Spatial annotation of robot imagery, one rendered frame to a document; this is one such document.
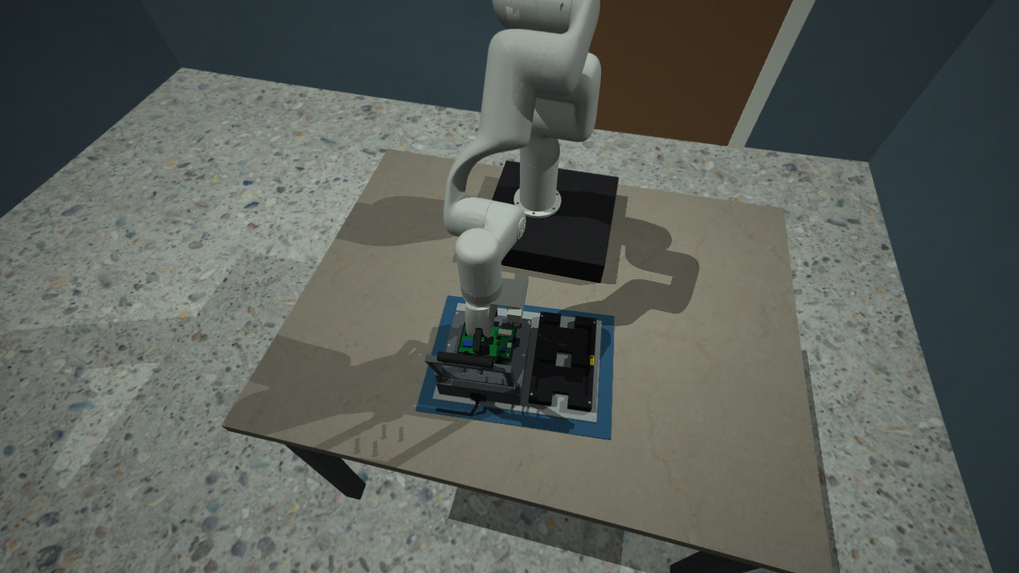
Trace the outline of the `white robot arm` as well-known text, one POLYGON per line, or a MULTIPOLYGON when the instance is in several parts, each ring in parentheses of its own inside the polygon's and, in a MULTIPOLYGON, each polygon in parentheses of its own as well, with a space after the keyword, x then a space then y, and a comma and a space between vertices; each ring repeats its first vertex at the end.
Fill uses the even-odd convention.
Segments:
POLYGON ((600 0, 492 2, 507 29, 489 43, 479 133, 449 170, 443 223, 459 237, 455 266, 463 298, 507 307, 507 321, 521 323, 529 276, 502 277, 502 259, 523 236, 526 216, 545 218, 560 209, 558 140, 583 142, 594 131, 601 65, 588 51, 600 0), (520 189, 514 205, 466 195, 474 164, 517 149, 520 189))

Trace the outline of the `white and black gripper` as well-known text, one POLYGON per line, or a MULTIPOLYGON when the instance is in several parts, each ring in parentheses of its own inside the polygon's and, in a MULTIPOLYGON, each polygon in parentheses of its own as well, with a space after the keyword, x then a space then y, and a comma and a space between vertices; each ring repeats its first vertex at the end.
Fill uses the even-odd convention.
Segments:
POLYGON ((466 301, 466 330, 473 337, 473 352, 480 356, 489 355, 488 338, 494 329, 494 319, 498 316, 498 306, 491 304, 480 306, 466 301), (484 341, 481 341, 484 337, 484 341), (484 349, 483 349, 484 348, 484 349))

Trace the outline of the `green circuit board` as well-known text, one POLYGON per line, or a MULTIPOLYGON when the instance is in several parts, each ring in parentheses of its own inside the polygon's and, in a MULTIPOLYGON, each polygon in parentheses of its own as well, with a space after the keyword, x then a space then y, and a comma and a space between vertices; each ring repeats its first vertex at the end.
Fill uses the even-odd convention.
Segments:
MULTIPOLYGON (((512 354, 512 344, 513 344, 514 329, 500 329, 500 327, 494 327, 492 333, 488 338, 489 342, 489 357, 503 356, 503 358, 509 359, 512 354)), ((466 324, 463 327, 463 336, 461 340, 461 347, 459 347, 459 352, 468 351, 469 354, 474 354, 473 352, 473 337, 467 334, 466 324)))

